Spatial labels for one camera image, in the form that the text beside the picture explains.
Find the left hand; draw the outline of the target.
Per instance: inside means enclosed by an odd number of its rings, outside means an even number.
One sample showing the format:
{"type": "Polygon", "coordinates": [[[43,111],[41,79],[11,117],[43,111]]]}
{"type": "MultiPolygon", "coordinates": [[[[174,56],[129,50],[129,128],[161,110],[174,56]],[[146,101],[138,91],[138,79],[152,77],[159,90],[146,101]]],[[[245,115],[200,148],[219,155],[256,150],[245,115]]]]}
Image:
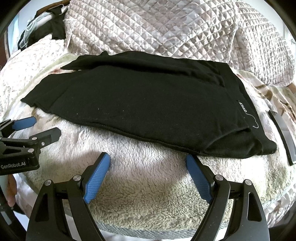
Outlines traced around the left hand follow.
{"type": "Polygon", "coordinates": [[[13,175],[8,175],[8,184],[6,187],[6,200],[10,207],[16,203],[17,184],[13,175]]]}

